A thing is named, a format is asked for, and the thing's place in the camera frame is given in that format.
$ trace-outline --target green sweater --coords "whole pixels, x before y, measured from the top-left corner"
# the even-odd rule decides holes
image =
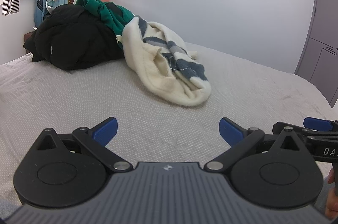
[[[123,28],[133,18],[129,10],[113,2],[102,2],[101,0],[77,0],[76,5],[83,6],[85,10],[98,17],[115,35],[122,35]]]

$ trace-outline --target pile of clothes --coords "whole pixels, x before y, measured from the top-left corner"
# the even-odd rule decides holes
[[[63,70],[125,57],[149,91],[179,105],[199,105],[211,93],[197,53],[175,32],[113,2],[76,0],[55,8],[24,48],[33,62],[47,60]]]

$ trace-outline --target blue rubber fingertip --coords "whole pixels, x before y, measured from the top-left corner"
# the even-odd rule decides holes
[[[305,128],[315,131],[328,132],[333,130],[333,126],[330,121],[313,117],[306,117],[303,125]]]
[[[243,133],[224,119],[219,122],[219,134],[231,147],[244,139]]]
[[[117,134],[117,119],[112,119],[101,128],[93,132],[92,138],[102,146],[106,146]]]

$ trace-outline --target hand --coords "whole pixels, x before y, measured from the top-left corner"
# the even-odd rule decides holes
[[[332,184],[334,181],[335,176],[332,168],[328,174],[327,183]],[[326,201],[325,215],[330,219],[338,217],[338,196],[336,196],[335,190],[336,189],[333,188],[328,192]]]

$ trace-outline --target door frame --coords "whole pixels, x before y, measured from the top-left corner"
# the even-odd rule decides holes
[[[308,46],[308,42],[309,42],[309,39],[310,39],[310,34],[311,34],[312,26],[313,26],[313,21],[314,21],[314,17],[315,17],[316,6],[317,6],[317,0],[315,0],[315,2],[313,4],[313,10],[312,10],[312,16],[311,16],[311,22],[310,22],[310,26],[309,26],[308,35],[306,37],[306,41],[305,41],[305,44],[304,44],[304,47],[303,47],[303,51],[301,52],[301,55],[300,55],[300,58],[299,58],[299,61],[298,61],[298,65],[297,65],[296,70],[295,70],[295,74],[298,73],[301,61],[303,60],[303,57],[304,57],[304,54],[305,54],[305,51],[306,51],[306,47]]]

